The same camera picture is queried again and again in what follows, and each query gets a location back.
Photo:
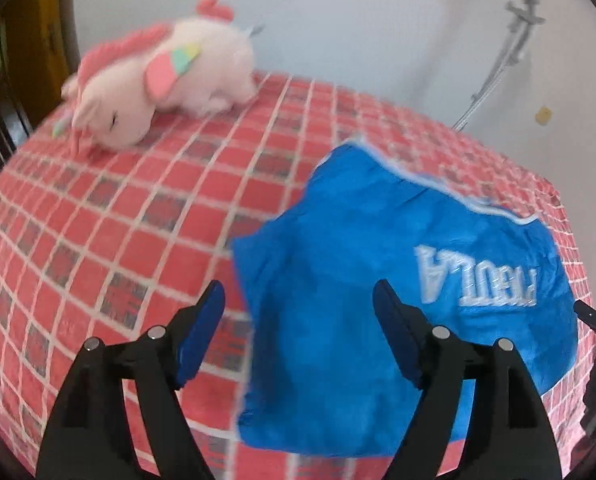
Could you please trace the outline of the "blue puffer jacket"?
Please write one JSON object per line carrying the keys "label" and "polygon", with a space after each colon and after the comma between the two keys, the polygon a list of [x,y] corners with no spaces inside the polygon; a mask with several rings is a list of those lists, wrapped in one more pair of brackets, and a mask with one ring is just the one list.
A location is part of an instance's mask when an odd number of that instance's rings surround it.
{"label": "blue puffer jacket", "polygon": [[393,454],[437,326],[471,344],[510,340],[540,392],[575,363],[575,299],[548,228],[360,142],[335,148],[301,198],[232,251],[253,326],[238,420],[253,448]]}

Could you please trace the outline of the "red plaid bed sheet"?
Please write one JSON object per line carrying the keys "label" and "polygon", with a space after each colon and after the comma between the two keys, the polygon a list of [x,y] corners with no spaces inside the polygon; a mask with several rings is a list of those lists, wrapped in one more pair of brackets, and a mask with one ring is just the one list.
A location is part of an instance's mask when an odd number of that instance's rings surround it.
{"label": "red plaid bed sheet", "polygon": [[211,280],[226,311],[179,399],[219,479],[377,479],[383,458],[315,458],[249,448],[236,430],[248,318],[228,245],[301,195],[317,163],[367,136],[405,169],[440,178],[551,230],[571,289],[591,296],[560,194],[468,136],[368,94],[260,76],[242,113],[159,115],[141,144],[72,148],[46,120],[0,173],[0,436],[33,471],[48,415],[83,342],[132,340],[168,322]]}

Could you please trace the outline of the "pink plush unicorn toy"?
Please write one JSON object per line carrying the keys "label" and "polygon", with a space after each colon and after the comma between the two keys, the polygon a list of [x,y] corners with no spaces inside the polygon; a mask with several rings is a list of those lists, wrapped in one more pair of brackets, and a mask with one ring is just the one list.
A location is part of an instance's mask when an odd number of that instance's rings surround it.
{"label": "pink plush unicorn toy", "polygon": [[228,112],[258,95],[251,39],[220,0],[199,0],[195,15],[98,44],[62,85],[68,109],[52,134],[82,136],[122,150],[145,138],[158,112],[191,116]]}

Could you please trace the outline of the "wooden wardrobe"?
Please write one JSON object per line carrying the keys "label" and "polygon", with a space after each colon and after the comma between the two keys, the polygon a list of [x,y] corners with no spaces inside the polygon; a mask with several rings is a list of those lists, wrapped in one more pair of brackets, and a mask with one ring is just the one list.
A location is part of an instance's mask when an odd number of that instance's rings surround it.
{"label": "wooden wardrobe", "polygon": [[73,0],[0,0],[0,170],[61,102],[77,58]]}

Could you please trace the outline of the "metal pole stand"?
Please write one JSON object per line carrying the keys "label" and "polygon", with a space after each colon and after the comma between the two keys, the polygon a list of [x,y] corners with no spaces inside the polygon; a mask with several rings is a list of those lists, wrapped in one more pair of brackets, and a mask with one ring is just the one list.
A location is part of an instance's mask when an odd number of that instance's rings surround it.
{"label": "metal pole stand", "polygon": [[491,96],[505,74],[522,62],[533,32],[545,23],[545,18],[538,15],[540,1],[522,0],[521,6],[516,6],[513,1],[506,3],[505,10],[513,15],[511,23],[507,26],[507,36],[481,88],[472,96],[469,107],[452,126],[454,130],[462,131],[476,110]]}

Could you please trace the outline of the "yellow wall socket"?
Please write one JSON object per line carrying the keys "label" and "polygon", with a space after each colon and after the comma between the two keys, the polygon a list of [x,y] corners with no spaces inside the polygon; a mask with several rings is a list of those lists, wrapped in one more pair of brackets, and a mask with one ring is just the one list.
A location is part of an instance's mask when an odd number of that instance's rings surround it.
{"label": "yellow wall socket", "polygon": [[546,126],[552,117],[553,112],[547,106],[542,106],[540,110],[537,111],[536,116],[534,116],[534,118],[536,118],[536,123],[540,126]]}

